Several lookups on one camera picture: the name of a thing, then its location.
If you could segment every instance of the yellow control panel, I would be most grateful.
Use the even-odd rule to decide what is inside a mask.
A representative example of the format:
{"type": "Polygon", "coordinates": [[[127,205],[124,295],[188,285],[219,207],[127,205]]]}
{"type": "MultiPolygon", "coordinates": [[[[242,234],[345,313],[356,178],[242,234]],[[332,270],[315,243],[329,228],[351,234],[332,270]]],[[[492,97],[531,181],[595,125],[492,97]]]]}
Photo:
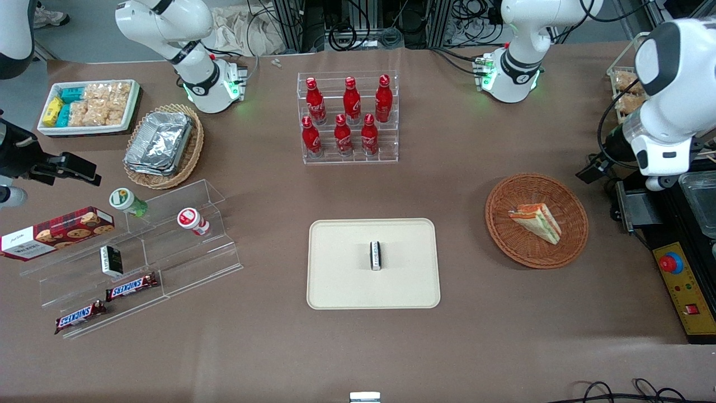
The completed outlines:
{"type": "Polygon", "coordinates": [[[652,250],[689,335],[716,335],[716,322],[678,242],[652,250]]]}

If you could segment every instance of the red button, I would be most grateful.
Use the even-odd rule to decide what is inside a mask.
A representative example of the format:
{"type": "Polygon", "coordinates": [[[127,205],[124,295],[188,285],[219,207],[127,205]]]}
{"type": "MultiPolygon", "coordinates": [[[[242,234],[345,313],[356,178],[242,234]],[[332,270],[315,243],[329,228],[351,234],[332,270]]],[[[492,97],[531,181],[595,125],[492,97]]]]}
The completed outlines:
{"type": "Polygon", "coordinates": [[[699,314],[699,308],[696,306],[695,303],[690,303],[689,305],[686,305],[684,308],[686,308],[687,315],[698,315],[699,314]]]}
{"type": "Polygon", "coordinates": [[[668,255],[661,256],[659,267],[665,272],[672,272],[677,269],[676,259],[668,255]]]}

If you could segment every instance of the shoe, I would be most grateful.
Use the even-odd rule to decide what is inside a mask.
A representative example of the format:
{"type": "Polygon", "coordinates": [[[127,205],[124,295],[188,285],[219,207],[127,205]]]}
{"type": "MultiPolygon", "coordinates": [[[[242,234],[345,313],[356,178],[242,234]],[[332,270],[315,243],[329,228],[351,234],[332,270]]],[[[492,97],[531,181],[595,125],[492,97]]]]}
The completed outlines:
{"type": "Polygon", "coordinates": [[[67,13],[60,11],[48,11],[44,8],[44,6],[35,7],[35,19],[33,23],[33,28],[35,29],[46,27],[47,25],[59,27],[68,22],[69,15],[67,15],[67,13]]]}

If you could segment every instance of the foil container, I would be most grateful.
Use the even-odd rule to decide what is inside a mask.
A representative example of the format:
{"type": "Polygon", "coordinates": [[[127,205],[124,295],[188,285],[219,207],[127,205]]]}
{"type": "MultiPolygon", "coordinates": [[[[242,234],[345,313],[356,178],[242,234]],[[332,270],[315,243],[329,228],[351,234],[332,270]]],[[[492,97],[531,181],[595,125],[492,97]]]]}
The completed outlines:
{"type": "Polygon", "coordinates": [[[191,118],[183,113],[149,114],[125,154],[125,165],[141,174],[175,174],[188,143],[191,127],[191,118]]]}

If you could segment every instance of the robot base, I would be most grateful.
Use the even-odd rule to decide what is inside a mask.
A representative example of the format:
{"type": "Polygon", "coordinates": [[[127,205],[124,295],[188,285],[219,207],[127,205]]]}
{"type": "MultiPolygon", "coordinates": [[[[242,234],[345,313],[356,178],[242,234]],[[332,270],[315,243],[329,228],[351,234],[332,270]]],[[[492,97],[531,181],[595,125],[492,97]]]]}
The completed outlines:
{"type": "Polygon", "coordinates": [[[490,93],[496,100],[504,103],[517,103],[527,98],[527,94],[537,86],[539,71],[532,78],[525,75],[524,83],[515,84],[500,63],[505,51],[506,48],[501,47],[492,53],[485,53],[483,57],[477,58],[473,62],[473,71],[477,75],[475,84],[477,84],[478,90],[490,93]]]}
{"type": "Polygon", "coordinates": [[[189,100],[204,113],[219,113],[232,103],[243,100],[246,92],[246,69],[238,69],[234,63],[214,60],[219,67],[219,79],[205,95],[193,94],[184,85],[189,100]]]}

